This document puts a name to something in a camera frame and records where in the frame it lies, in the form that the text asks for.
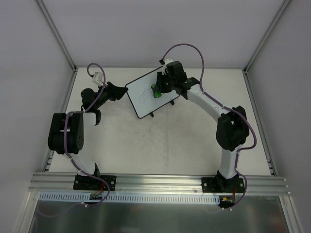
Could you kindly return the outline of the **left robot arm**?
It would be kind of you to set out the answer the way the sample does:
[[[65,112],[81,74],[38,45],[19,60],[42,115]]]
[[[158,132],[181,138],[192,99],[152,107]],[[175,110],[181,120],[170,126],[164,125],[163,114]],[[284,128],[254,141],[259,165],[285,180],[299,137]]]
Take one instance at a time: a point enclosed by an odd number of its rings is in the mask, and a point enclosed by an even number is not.
[[[77,174],[86,176],[84,182],[90,189],[99,188],[102,180],[96,163],[79,153],[85,142],[84,129],[87,125],[99,125],[102,116],[99,108],[107,101],[120,100],[127,91],[128,88],[115,86],[111,82],[100,86],[98,92],[86,88],[81,92],[80,111],[53,114],[48,147],[67,156],[77,169]]]

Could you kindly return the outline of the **small black-framed whiteboard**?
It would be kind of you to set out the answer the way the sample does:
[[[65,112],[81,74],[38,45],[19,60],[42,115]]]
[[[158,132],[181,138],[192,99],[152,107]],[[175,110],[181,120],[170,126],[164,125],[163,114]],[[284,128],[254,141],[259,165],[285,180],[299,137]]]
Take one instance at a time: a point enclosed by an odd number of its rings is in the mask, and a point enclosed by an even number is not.
[[[162,67],[154,69],[125,85],[128,89],[128,98],[139,119],[142,119],[149,114],[153,116],[155,110],[173,102],[179,97],[175,91],[162,94],[160,98],[154,97],[152,85],[156,83],[157,73],[162,70]]]

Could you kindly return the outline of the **green whiteboard eraser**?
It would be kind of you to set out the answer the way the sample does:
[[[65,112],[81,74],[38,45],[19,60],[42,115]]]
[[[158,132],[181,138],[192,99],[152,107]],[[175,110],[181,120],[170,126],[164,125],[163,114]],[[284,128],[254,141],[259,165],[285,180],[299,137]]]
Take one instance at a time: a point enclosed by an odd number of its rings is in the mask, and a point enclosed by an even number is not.
[[[162,97],[162,94],[161,93],[159,93],[158,91],[157,91],[157,86],[155,85],[155,84],[153,84],[152,86],[151,86],[151,89],[152,89],[152,92],[153,92],[153,96],[154,96],[154,98],[160,98],[160,97]]]

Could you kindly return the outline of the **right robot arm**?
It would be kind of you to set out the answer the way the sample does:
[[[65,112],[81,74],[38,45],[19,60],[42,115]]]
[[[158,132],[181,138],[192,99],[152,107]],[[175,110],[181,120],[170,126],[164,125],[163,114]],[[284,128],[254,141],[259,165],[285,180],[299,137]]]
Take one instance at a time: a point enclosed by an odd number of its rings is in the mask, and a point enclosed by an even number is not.
[[[152,85],[155,98],[175,91],[189,100],[217,123],[216,141],[222,149],[221,165],[217,174],[207,183],[203,191],[233,192],[239,187],[240,176],[237,172],[239,149],[249,136],[249,128],[245,123],[246,112],[241,106],[231,110],[225,109],[212,96],[203,90],[202,84],[194,77],[187,77],[182,64],[172,59],[161,59],[163,70],[157,73],[156,83]]]

